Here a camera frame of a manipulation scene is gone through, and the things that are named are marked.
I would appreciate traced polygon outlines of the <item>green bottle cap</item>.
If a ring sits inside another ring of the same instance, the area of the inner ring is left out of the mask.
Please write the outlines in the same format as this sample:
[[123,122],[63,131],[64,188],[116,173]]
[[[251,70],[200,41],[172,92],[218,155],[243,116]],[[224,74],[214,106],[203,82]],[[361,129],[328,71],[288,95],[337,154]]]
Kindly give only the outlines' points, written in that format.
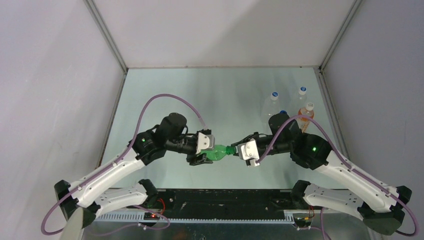
[[236,146],[230,146],[230,154],[231,155],[234,155],[234,154],[236,154],[237,153],[237,147]]

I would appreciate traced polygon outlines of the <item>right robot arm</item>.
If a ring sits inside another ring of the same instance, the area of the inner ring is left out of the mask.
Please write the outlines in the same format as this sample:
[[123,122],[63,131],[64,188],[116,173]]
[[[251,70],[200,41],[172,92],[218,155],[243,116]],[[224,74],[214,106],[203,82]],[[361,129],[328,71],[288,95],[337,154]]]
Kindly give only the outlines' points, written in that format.
[[267,156],[288,153],[300,167],[343,185],[342,190],[333,190],[299,180],[290,192],[295,208],[327,208],[355,217],[381,235],[399,233],[405,215],[411,212],[408,187],[391,186],[372,177],[343,156],[326,134],[302,132],[295,116],[277,113],[268,125],[270,135],[255,132],[234,143],[236,154],[249,167],[258,166]]

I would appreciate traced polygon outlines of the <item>green plastic bottle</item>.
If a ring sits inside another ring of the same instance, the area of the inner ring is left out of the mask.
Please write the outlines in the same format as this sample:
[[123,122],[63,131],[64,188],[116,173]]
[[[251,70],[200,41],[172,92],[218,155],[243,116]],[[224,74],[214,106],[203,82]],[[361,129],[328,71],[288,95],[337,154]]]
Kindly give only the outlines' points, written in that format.
[[202,150],[201,154],[206,154],[207,158],[214,161],[220,161],[226,156],[230,156],[230,145],[215,145],[213,149]]

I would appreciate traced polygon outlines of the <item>clear plastic bottle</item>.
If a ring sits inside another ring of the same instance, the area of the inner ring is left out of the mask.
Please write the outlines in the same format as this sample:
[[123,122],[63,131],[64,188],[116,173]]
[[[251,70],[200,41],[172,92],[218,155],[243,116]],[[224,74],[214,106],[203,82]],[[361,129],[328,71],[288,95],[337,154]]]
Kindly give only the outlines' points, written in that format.
[[278,100],[271,100],[270,98],[271,94],[265,98],[262,105],[261,120],[263,123],[267,123],[270,117],[279,113],[281,110],[279,95],[278,95]]

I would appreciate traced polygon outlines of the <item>blue white bottle cap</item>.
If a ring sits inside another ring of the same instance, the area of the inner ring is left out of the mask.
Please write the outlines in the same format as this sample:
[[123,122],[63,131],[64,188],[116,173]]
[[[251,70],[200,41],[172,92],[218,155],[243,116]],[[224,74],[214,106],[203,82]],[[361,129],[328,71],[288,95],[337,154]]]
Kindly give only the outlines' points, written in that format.
[[277,93],[277,92],[272,92],[271,93],[271,95],[270,95],[270,99],[272,100],[272,101],[276,101],[276,100],[278,100],[278,97],[279,97],[279,94]]

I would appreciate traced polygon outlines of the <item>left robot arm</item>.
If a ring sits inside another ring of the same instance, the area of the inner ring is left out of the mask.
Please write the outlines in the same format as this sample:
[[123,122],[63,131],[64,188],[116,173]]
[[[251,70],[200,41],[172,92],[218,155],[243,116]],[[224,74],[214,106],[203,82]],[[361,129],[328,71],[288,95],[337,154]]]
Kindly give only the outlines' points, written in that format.
[[179,113],[170,113],[160,124],[140,132],[131,140],[123,153],[83,178],[69,183],[61,180],[54,185],[59,207],[66,220],[82,210],[82,227],[89,226],[106,213],[142,206],[153,208],[158,202],[158,190],[149,179],[141,179],[133,186],[109,191],[121,179],[165,156],[167,151],[184,154],[191,166],[211,164],[205,150],[215,146],[210,129],[184,133],[187,119]]

